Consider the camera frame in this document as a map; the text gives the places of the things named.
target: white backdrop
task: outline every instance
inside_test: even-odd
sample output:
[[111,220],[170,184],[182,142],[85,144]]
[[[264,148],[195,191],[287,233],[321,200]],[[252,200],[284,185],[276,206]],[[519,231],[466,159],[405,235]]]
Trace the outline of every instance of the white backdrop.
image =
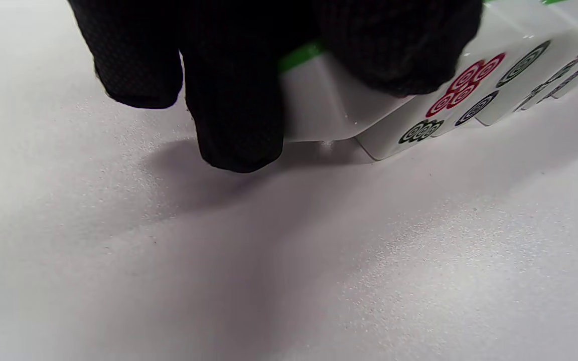
[[199,159],[0,0],[0,360],[578,359],[578,91],[377,164]]

